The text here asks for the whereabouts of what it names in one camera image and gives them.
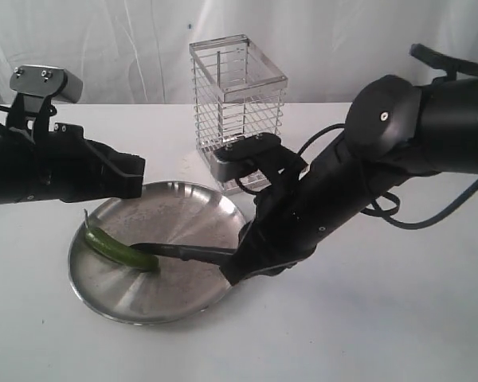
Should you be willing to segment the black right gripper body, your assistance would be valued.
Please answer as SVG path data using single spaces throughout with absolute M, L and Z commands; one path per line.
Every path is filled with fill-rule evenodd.
M 268 187 L 253 201 L 254 218 L 240 231 L 235 252 L 220 266 L 232 286 L 293 267 L 311 256 L 329 231 L 322 197 L 302 193 L 278 198 Z

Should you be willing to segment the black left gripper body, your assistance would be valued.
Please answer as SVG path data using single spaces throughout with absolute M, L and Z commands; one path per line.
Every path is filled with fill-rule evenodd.
M 79 125 L 58 123 L 33 146 L 38 200 L 65 203 L 140 197 L 146 160 L 84 136 Z

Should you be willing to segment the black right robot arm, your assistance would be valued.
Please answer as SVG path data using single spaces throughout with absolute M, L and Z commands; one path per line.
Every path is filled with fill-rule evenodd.
M 368 84 L 339 134 L 312 162 L 268 133 L 216 150 L 218 180 L 256 171 L 269 180 L 255 197 L 255 216 L 241 230 L 237 250 L 220 268 L 229 283 L 293 267 L 361 212 L 392 222 L 393 213 L 380 209 L 377 199 L 410 178 L 477 176 L 445 216 L 478 190 L 478 64 L 421 44 L 410 53 L 443 75 L 426 85 L 395 75 Z

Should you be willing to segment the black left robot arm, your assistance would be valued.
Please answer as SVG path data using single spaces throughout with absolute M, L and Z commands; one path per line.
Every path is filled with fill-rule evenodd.
M 84 137 L 78 125 L 60 125 L 33 145 L 0 137 L 0 205 L 108 197 L 140 197 L 146 160 Z

